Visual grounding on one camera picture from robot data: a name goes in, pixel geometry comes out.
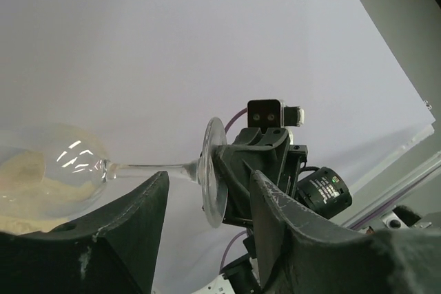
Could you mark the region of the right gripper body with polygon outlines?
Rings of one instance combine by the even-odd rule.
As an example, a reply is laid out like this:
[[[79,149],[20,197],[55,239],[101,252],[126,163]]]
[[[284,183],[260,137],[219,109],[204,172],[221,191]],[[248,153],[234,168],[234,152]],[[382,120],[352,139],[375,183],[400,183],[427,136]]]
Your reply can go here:
[[[291,145],[288,149],[277,187],[292,198],[295,196],[301,165],[307,163],[307,156],[306,145]]]

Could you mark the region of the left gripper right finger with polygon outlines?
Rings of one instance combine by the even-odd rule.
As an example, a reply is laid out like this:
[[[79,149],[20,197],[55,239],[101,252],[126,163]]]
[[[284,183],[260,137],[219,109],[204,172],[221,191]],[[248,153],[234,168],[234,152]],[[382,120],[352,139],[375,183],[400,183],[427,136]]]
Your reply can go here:
[[[324,219],[260,171],[250,178],[264,293],[439,293],[440,230],[361,234]]]

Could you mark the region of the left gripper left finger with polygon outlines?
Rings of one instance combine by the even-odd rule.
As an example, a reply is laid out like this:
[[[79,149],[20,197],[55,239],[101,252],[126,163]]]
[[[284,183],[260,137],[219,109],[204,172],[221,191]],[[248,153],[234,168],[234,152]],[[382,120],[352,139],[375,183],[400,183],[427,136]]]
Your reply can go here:
[[[48,233],[1,234],[2,293],[151,293],[169,176]]]

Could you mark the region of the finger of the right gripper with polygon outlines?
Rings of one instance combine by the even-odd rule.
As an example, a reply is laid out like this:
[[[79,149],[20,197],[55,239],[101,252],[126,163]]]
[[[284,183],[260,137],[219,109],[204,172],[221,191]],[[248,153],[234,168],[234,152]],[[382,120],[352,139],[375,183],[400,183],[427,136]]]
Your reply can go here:
[[[227,185],[227,207],[223,222],[251,225],[250,187],[252,172],[260,171],[278,184],[289,151],[289,133],[285,128],[244,128],[230,145],[216,148],[214,167]]]

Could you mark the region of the clear front wine glass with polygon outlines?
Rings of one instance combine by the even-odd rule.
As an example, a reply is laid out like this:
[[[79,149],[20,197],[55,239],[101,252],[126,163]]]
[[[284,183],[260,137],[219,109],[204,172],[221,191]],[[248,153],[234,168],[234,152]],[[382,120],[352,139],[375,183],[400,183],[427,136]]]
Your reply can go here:
[[[203,210],[221,225],[227,186],[216,174],[215,151],[226,145],[217,117],[206,127],[201,155],[177,165],[124,165],[110,160],[94,134],[50,123],[1,130],[1,215],[26,220],[67,218],[89,208],[111,180],[147,179],[159,171],[201,186]]]

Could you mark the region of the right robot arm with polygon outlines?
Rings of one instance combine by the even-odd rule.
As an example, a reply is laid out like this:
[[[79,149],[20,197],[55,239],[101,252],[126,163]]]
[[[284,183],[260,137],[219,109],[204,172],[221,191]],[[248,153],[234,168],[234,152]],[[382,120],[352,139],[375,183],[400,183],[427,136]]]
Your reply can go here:
[[[344,180],[328,167],[308,167],[308,149],[293,145],[285,128],[244,128],[230,145],[214,152],[214,168],[228,189],[223,222],[252,227],[251,176],[262,172],[276,187],[325,219],[351,206]]]

